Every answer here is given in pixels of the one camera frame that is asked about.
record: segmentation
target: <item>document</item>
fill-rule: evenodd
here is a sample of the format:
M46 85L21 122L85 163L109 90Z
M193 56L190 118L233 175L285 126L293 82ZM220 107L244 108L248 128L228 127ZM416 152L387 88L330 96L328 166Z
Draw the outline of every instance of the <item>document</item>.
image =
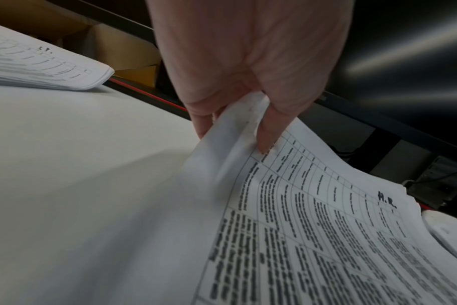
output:
M113 72L105 64L0 26L0 84L86 90Z
M457 259L404 188L351 168L299 120L260 153L267 104L251 93L228 108L144 209L21 303L457 304Z

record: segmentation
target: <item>desk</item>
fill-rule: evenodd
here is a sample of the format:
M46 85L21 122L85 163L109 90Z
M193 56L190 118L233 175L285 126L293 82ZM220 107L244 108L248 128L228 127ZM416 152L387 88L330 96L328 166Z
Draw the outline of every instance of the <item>desk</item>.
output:
M148 12L144 18L139 7L129 10L137 13L127 13L132 3L111 0L111 8L105 4L101 9L99 0L49 1L155 43ZM352 166L369 172L399 139L457 161L457 37L440 31L446 28L457 29L457 0L445 2L444 8L423 0L411 5L356 1L348 43L324 98L317 101L376 128L349 161ZM417 44L428 37L434 39ZM372 58L363 65L370 69L356 69L347 77L361 58ZM448 99L453 100L450 106Z
M178 170L190 121L100 86L0 86L0 304Z

